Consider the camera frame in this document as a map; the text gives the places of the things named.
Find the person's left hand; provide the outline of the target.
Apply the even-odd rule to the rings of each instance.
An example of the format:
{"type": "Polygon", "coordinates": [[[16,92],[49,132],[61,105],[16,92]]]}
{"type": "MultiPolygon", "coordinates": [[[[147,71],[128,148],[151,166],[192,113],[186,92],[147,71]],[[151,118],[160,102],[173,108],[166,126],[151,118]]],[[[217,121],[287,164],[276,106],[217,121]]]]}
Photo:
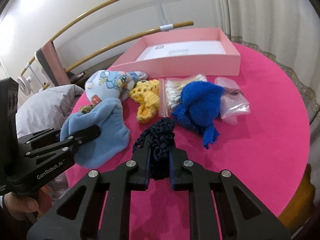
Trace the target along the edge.
{"type": "Polygon", "coordinates": [[[49,195],[50,189],[46,185],[39,190],[38,200],[31,197],[16,197],[13,193],[4,196],[4,205],[9,213],[16,220],[25,220],[27,213],[38,213],[37,218],[41,218],[51,207],[52,199],[49,195]]]}

